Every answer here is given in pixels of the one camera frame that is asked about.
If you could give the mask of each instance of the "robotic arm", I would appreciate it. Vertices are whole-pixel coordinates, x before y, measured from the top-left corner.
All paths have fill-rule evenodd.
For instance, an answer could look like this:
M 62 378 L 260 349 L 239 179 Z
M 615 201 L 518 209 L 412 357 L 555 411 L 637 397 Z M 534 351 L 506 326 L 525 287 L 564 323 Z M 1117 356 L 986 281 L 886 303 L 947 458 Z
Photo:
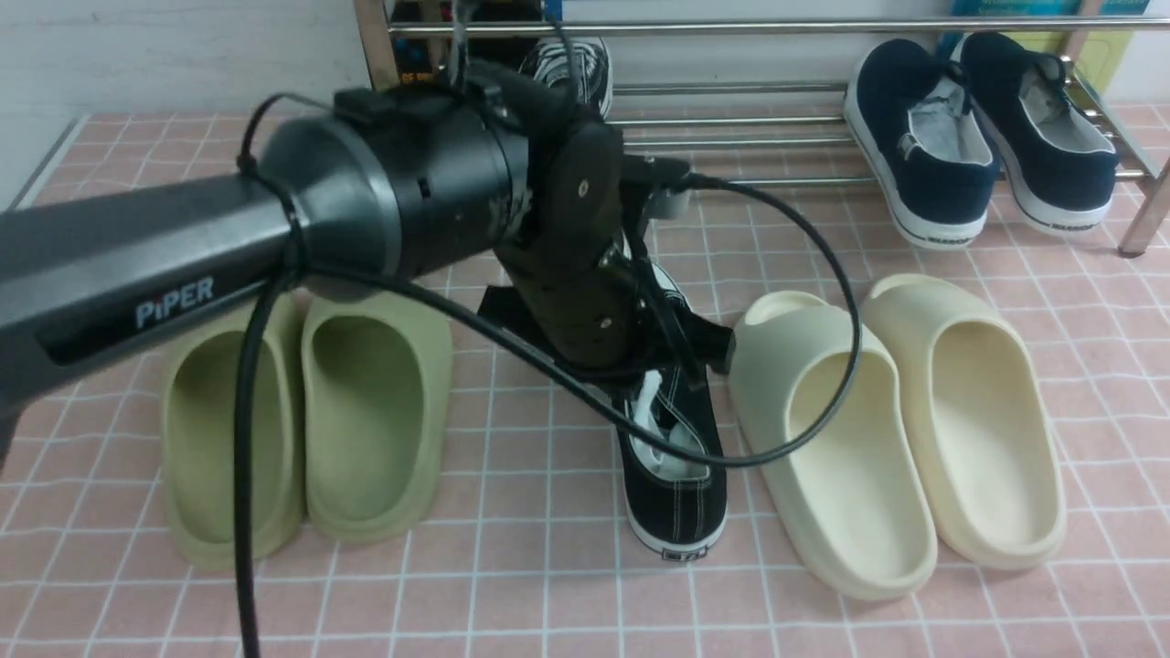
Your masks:
M 464 89 L 340 91 L 331 114 L 276 131 L 264 183 L 221 176 L 0 215 L 0 465 L 39 397 L 259 294 L 292 233 L 274 189 L 326 269 L 408 280 L 495 251 L 514 288 L 481 313 L 611 393 L 680 358 L 722 364 L 730 333 L 655 304 L 626 247 L 689 166 L 624 155 L 596 112 L 566 115 L 557 91 L 502 67 L 473 62 Z M 311 272 L 303 283 L 365 294 Z

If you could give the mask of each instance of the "shoe sole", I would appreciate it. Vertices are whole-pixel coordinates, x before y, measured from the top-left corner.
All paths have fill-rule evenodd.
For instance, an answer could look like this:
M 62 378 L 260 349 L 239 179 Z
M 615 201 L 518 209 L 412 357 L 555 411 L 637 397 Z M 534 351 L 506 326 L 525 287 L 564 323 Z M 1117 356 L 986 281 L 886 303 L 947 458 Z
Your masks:
M 701 557 L 707 556 L 707 551 L 715 546 L 715 542 L 720 540 L 723 535 L 723 528 L 727 527 L 728 518 L 727 514 L 723 515 L 723 520 L 720 521 L 720 526 L 715 528 L 715 532 L 707 535 L 702 540 L 694 543 L 673 543 L 666 540 L 655 537 L 644 528 L 638 519 L 629 512 L 629 498 L 626 498 L 626 518 L 629 520 L 629 527 L 634 530 L 634 536 L 638 541 L 642 542 L 642 546 L 658 553 L 662 556 L 662 560 L 667 562 L 694 562 Z
M 861 67 L 868 59 L 869 55 L 866 54 L 861 63 L 858 64 L 853 77 L 849 78 L 848 88 L 845 91 L 845 123 L 848 125 L 854 142 L 861 149 L 861 155 L 869 163 L 869 169 L 878 177 L 878 185 L 881 187 L 882 196 L 886 197 L 886 205 L 894 218 L 894 226 L 906 241 L 924 249 L 955 251 L 969 246 L 983 231 L 983 226 L 987 221 L 986 211 L 973 221 L 944 225 L 918 217 L 899 197 L 894 172 L 889 169 L 889 164 L 886 163 L 886 158 L 878 149 L 873 132 L 866 125 L 865 118 L 861 116 L 861 108 L 858 105 L 858 76 L 861 74 Z
M 951 54 L 952 62 L 959 61 L 966 39 L 963 36 L 955 46 L 955 52 Z M 1032 228 L 1048 235 L 1069 235 L 1090 231 L 1104 220 L 1109 213 L 1109 206 L 1113 204 L 1112 197 L 1106 205 L 1088 211 L 1071 211 L 1040 200 L 1027 186 L 1019 158 L 1011 144 L 992 123 L 987 112 L 979 107 L 979 103 L 975 98 L 971 100 L 971 103 L 975 105 L 976 114 L 979 115 L 979 121 L 983 122 L 984 132 L 996 144 L 999 155 L 1004 158 L 1004 169 L 1007 171 L 1007 184 L 1012 189 L 1012 199 Z

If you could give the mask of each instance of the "slide sandal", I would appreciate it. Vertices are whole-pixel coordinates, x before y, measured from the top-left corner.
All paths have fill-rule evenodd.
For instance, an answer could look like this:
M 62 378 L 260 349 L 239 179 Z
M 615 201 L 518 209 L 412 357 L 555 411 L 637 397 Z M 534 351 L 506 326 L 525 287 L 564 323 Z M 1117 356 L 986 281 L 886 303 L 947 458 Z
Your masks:
M 851 345 L 849 316 L 806 293 L 757 300 L 735 328 L 731 403 L 753 452 L 808 427 Z M 902 427 L 894 359 L 865 331 L 853 389 L 830 424 L 763 466 L 793 547 L 814 576 L 859 599 L 906 596 L 930 577 L 938 542 Z
M 874 285 L 862 315 L 902 375 L 902 413 L 943 540 L 994 569 L 1065 536 L 1065 496 L 1024 341 L 991 307 L 921 274 Z
M 233 564 L 232 446 L 235 377 L 253 306 L 171 345 L 161 392 L 163 486 L 171 536 L 200 569 Z M 252 548 L 284 546 L 304 518 L 301 321 L 281 296 L 264 329 L 252 414 Z
M 454 365 L 447 317 L 390 293 L 316 299 L 301 357 L 309 518 L 345 542 L 405 533 L 439 486 Z

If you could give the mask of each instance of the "shoe rack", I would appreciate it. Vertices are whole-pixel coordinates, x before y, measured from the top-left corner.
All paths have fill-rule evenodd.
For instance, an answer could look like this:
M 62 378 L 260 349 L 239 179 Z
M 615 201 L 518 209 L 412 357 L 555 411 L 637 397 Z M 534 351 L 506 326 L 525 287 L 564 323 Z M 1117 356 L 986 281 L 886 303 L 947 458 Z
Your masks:
M 438 7 L 439 0 L 424 0 Z M 1061 56 L 1076 62 L 1089 32 L 1170 30 L 1170 18 L 1100 15 L 1103 0 L 1085 0 L 1078 15 L 1068 16 L 973 16 L 924 19 L 810 19 L 786 21 L 695 21 L 695 22 L 570 22 L 569 36 L 739 36 L 785 34 L 921 34 L 943 32 L 1061 32 L 1066 37 Z M 392 25 L 387 19 L 385 0 L 355 0 L 362 46 L 365 50 L 370 80 L 376 89 L 384 89 L 398 80 L 391 39 L 408 36 L 442 42 L 449 39 L 452 27 L 442 22 Z M 552 28 L 541 23 L 494 22 L 468 27 L 468 35 L 479 39 L 509 36 L 555 36 Z M 1138 145 L 1116 118 L 1095 89 L 1083 80 L 1075 67 L 1068 81 L 1069 95 L 1117 148 L 1122 165 L 1119 183 L 1133 183 L 1144 200 L 1117 245 L 1122 256 L 1135 258 L 1145 252 L 1162 221 L 1170 213 L 1170 163 L 1159 167 Z M 768 81 L 751 83 L 690 83 L 690 84 L 627 84 L 615 85 L 615 96 L 694 96 L 698 94 L 792 94 L 844 92 L 845 82 Z M 753 117 L 677 117 L 612 121 L 625 129 L 689 129 L 710 126 L 790 128 L 844 126 L 841 112 L 811 116 L 753 116 Z M 841 148 L 852 146 L 853 138 L 844 130 L 840 136 L 815 137 L 736 137 L 631 140 L 628 148 L 639 152 L 720 151 L 738 149 Z M 870 185 L 873 177 L 823 178 L 744 178 L 738 183 L 756 187 L 834 187 Z

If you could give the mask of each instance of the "black sneaker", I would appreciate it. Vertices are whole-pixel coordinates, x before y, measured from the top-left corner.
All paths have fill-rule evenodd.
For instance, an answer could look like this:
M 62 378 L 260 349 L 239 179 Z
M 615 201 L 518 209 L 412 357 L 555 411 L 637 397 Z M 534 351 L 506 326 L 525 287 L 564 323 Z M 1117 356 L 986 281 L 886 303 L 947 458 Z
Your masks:
M 605 41 L 598 37 L 572 40 L 577 70 L 581 76 L 578 100 L 608 116 L 613 104 L 613 60 Z M 569 82 L 569 57 L 559 39 L 542 39 L 519 67 L 521 73 L 548 87 Z
M 962 67 L 904 39 L 849 81 L 845 119 L 913 245 L 955 249 L 983 231 L 999 160 L 971 109 Z
M 1117 151 L 1068 100 L 1065 62 L 993 32 L 965 36 L 951 60 L 970 75 L 976 107 L 1028 224 L 1059 235 L 1101 224 L 1113 200 Z
M 667 299 L 688 307 L 679 286 L 654 266 Z M 614 406 L 669 443 L 722 455 L 710 390 L 691 391 L 682 371 L 652 370 L 634 399 Z M 675 459 L 618 432 L 626 484 L 626 510 L 634 535 L 663 560 L 690 562 L 707 555 L 727 521 L 727 471 Z

